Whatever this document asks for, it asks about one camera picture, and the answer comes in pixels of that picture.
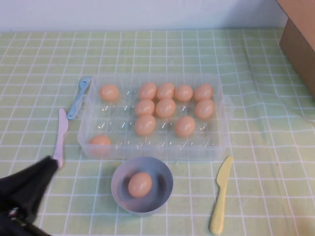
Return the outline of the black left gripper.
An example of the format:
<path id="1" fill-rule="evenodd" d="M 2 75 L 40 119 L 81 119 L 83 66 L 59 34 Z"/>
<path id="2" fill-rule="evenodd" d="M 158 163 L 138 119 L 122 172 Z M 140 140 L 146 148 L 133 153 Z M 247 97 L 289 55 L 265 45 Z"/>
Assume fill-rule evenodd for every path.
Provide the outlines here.
<path id="1" fill-rule="evenodd" d="M 21 220 L 33 222 L 39 208 L 42 195 L 36 191 L 47 187 L 58 170 L 58 163 L 52 156 L 45 156 L 39 162 L 0 179 L 0 210 L 18 209 Z"/>

